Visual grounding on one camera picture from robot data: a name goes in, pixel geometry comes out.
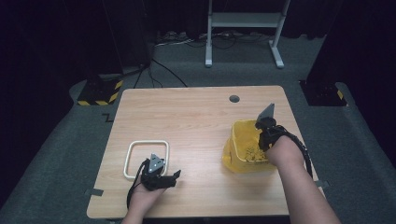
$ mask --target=table surface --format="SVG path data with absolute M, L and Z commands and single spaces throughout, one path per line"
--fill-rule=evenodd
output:
M 237 95 L 238 103 L 230 96 Z M 124 217 L 133 181 L 123 176 L 129 145 L 136 140 L 165 140 L 170 145 L 168 175 L 181 170 L 147 217 L 236 217 L 288 215 L 277 170 L 235 174 L 221 162 L 231 127 L 239 119 L 256 119 L 270 103 L 274 118 L 301 137 L 285 92 L 279 86 L 134 89 L 123 92 L 95 182 L 102 196 L 91 196 L 87 215 Z M 129 175 L 161 145 L 136 146 Z

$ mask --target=yellow basket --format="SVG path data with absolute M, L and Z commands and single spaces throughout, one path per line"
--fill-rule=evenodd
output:
M 235 173 L 251 173 L 274 170 L 265 153 L 259 148 L 261 130 L 254 124 L 256 120 L 238 120 L 233 124 L 231 137 L 227 140 L 222 154 L 223 164 Z

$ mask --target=human arm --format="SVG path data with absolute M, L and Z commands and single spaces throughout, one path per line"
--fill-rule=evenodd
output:
M 281 136 L 266 155 L 279 171 L 291 223 L 341 223 L 305 170 L 303 155 L 294 142 Z
M 145 214 L 165 191 L 166 189 L 149 191 L 141 184 L 136 186 L 131 196 L 128 213 L 122 224 L 141 224 Z

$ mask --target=gray carpet floor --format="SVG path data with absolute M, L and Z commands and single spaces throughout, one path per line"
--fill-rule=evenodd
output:
M 323 39 L 282 37 L 279 51 L 285 68 L 277 69 L 267 41 L 237 42 L 213 51 L 213 66 L 205 68 L 205 48 L 187 45 L 159 46 L 154 59 L 175 72 L 189 87 L 282 86 L 300 127 L 312 162 L 321 180 L 330 183 L 324 192 L 343 223 L 396 223 L 396 171 L 370 132 L 347 86 L 337 83 L 348 106 L 309 106 L 299 80 L 306 79 Z M 230 41 L 215 39 L 219 48 Z M 171 73 L 156 63 L 152 76 L 164 88 L 183 87 Z M 137 75 L 122 78 L 120 94 L 131 89 Z M 160 88 L 144 71 L 137 88 Z M 70 89 L 77 98 L 82 81 Z M 86 210 L 103 157 L 114 105 L 74 105 L 53 130 L 31 162 L 18 186 L 0 211 L 0 223 L 110 223 L 90 219 Z M 226 218 L 223 223 L 260 222 L 257 217 Z M 217 219 L 147 220 L 147 223 L 220 223 Z

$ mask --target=metal stand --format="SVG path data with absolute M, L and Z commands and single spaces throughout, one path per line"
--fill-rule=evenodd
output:
M 285 67 L 277 49 L 283 23 L 285 22 L 290 0 L 286 0 L 280 13 L 223 13 L 212 11 L 212 1 L 209 0 L 207 12 L 207 41 L 205 66 L 211 67 L 212 61 L 212 28 L 213 27 L 270 27 L 276 28 L 274 40 L 269 41 L 270 49 L 274 55 L 276 66 Z

